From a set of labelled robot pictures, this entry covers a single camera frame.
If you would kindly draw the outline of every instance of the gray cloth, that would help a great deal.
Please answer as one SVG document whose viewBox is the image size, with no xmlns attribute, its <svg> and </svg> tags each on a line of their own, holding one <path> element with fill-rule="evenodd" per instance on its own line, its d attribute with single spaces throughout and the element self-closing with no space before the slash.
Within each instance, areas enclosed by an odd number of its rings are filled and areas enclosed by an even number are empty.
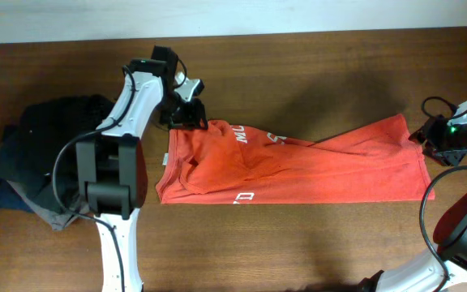
<svg viewBox="0 0 467 292">
<path fill-rule="evenodd" d="M 17 182 L 8 182 L 19 194 L 19 196 L 23 199 L 24 203 L 26 203 L 32 210 L 35 212 L 42 220 L 46 221 L 48 224 L 52 226 L 54 231 L 60 231 L 65 229 L 69 226 L 77 217 L 64 213 L 58 214 L 56 212 L 50 211 L 47 208 L 42 208 L 38 204 L 33 203 L 27 196 L 25 188 L 17 183 Z M 77 196 L 78 199 L 73 202 L 72 206 L 81 206 L 79 212 L 80 213 L 87 213 L 89 212 L 88 204 L 83 202 L 80 199 L 80 196 Z"/>
</svg>

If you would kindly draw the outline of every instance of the white backdrop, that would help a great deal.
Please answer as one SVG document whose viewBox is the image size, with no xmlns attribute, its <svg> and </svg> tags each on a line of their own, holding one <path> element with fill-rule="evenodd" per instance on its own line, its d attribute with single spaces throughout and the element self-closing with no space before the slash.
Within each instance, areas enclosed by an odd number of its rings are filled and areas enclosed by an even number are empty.
<svg viewBox="0 0 467 292">
<path fill-rule="evenodd" d="M 467 0 L 0 0 L 0 43 L 467 26 Z"/>
</svg>

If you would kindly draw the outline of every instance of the wire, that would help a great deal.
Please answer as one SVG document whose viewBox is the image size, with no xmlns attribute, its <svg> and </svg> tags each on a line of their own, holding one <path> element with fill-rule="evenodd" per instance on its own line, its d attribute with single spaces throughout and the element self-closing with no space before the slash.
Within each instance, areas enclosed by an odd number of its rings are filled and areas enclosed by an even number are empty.
<svg viewBox="0 0 467 292">
<path fill-rule="evenodd" d="M 180 88 L 182 85 L 184 85 L 184 83 L 185 83 L 185 81 L 186 81 L 186 75 L 187 75 L 185 63 L 184 63 L 180 58 L 178 59 L 178 62 L 179 62 L 180 64 L 182 64 L 183 73 L 185 73 L 185 78 L 183 79 L 183 81 L 182 81 L 180 84 L 174 86 L 174 89 Z"/>
<path fill-rule="evenodd" d="M 442 101 L 444 102 L 449 108 L 450 110 L 452 110 L 453 113 L 456 112 L 456 109 L 458 108 L 456 105 L 454 105 L 453 103 L 445 100 L 444 98 L 442 97 L 427 97 L 425 98 L 424 101 L 422 101 L 421 103 L 421 111 L 428 117 L 428 118 L 437 118 L 437 119 L 442 119 L 442 120 L 445 120 L 445 121 L 449 121 L 449 120 L 453 120 L 455 118 L 460 118 L 462 116 L 464 116 L 465 114 L 467 114 L 467 110 L 463 111 L 462 113 L 458 114 L 458 115 L 455 115 L 455 116 L 452 116 L 450 118 L 441 118 L 441 117 L 435 117 L 433 116 L 432 114 L 428 113 L 425 109 L 425 104 L 427 101 L 431 101 L 431 100 L 437 100 L 437 101 Z"/>
<path fill-rule="evenodd" d="M 425 227 L 425 207 L 426 207 L 426 202 L 428 200 L 428 195 L 430 194 L 431 190 L 434 188 L 435 184 L 444 176 L 454 173 L 456 171 L 460 170 L 467 170 L 467 165 L 464 166 L 456 166 L 450 170 L 445 170 L 439 175 L 437 175 L 430 183 L 430 185 L 426 188 L 425 194 L 422 197 L 421 200 L 421 207 L 419 208 L 419 227 L 421 228 L 421 233 L 422 233 L 422 238 L 425 240 L 426 245 L 428 246 L 428 250 L 430 250 L 430 253 L 435 257 L 435 259 L 439 262 L 441 267 L 443 268 L 444 271 L 444 277 L 443 280 L 440 282 L 439 286 L 435 289 L 435 292 L 441 291 L 448 280 L 450 279 L 448 267 L 446 264 L 444 264 L 443 259 L 441 259 L 440 255 L 437 253 L 435 250 L 435 247 L 431 243 L 430 239 L 428 238 L 428 234 L 426 233 L 426 227 Z"/>
<path fill-rule="evenodd" d="M 135 78 L 133 77 L 131 71 L 127 66 L 122 67 L 122 71 L 124 75 L 129 76 L 129 79 L 131 79 L 131 96 L 129 97 L 129 101 L 127 101 L 126 108 L 123 110 L 123 112 L 120 114 L 118 119 L 113 119 L 113 122 L 106 127 L 102 127 L 101 129 L 95 130 L 95 131 L 90 131 L 88 133 L 84 133 L 81 135 L 77 135 L 75 138 L 71 139 L 64 147 L 62 147 L 61 151 L 59 151 L 57 155 L 57 159 L 55 159 L 55 164 L 54 164 L 54 170 L 52 171 L 52 187 L 54 189 L 54 197 L 57 203 L 61 206 L 62 210 L 66 213 L 69 213 L 71 215 L 94 221 L 98 224 L 103 225 L 109 232 L 111 233 L 111 237 L 113 238 L 113 243 L 114 243 L 114 248 L 117 252 L 117 257 L 118 257 L 118 264 L 120 266 L 120 281 L 121 281 L 121 286 L 122 286 L 122 292 L 126 291 L 126 285 L 125 285 L 125 279 L 124 279 L 124 269 L 123 269 L 123 261 L 122 261 L 122 255 L 120 254 L 120 247 L 118 246 L 118 240 L 117 240 L 117 235 L 114 233 L 114 226 L 111 226 L 109 223 L 102 221 L 101 219 L 95 218 L 95 217 L 90 217 L 88 215 L 84 215 L 82 213 L 76 212 L 74 210 L 71 210 L 67 208 L 64 203 L 60 200 L 58 196 L 58 188 L 57 188 L 57 173 L 58 173 L 58 167 L 59 167 L 59 162 L 62 159 L 62 156 L 66 153 L 67 149 L 72 147 L 75 143 L 85 140 L 87 138 L 97 136 L 103 131 L 110 130 L 114 127 L 116 127 L 126 116 L 127 111 L 129 111 L 129 108 L 131 107 L 133 98 L 135 97 L 135 92 L 136 92 L 136 84 L 135 84 Z"/>
</svg>

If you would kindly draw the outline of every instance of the wooden table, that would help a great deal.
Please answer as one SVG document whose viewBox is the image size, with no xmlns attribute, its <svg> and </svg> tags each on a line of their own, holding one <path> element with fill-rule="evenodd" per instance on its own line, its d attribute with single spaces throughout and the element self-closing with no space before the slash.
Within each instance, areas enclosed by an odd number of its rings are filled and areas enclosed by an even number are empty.
<svg viewBox="0 0 467 292">
<path fill-rule="evenodd" d="M 121 65 L 149 57 L 155 44 L 173 47 L 189 76 L 204 80 L 209 118 L 304 140 L 396 113 L 415 131 L 426 121 L 423 98 L 467 99 L 467 28 L 0 45 L 0 138 L 3 126 L 32 103 L 92 93 L 117 97 Z M 150 188 L 138 224 L 147 291 L 354 283 L 425 248 L 417 202 L 159 205 L 154 185 L 167 143 L 165 132 L 148 129 Z M 427 166 L 432 177 L 443 170 L 432 161 Z M 428 230 L 467 192 L 467 172 L 435 189 Z M 35 215 L 0 211 L 0 291 L 97 291 L 101 284 L 93 223 L 53 232 Z"/>
</svg>

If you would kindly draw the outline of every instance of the orange fabric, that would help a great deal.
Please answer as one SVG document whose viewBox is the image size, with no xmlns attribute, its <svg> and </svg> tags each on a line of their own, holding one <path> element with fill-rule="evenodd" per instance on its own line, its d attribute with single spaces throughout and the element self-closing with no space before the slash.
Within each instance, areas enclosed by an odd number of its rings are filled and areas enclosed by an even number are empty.
<svg viewBox="0 0 467 292">
<path fill-rule="evenodd" d="M 430 177 L 408 137 L 400 114 L 320 143 L 213 120 L 207 131 L 170 131 L 156 190 L 163 204 L 420 200 Z"/>
</svg>

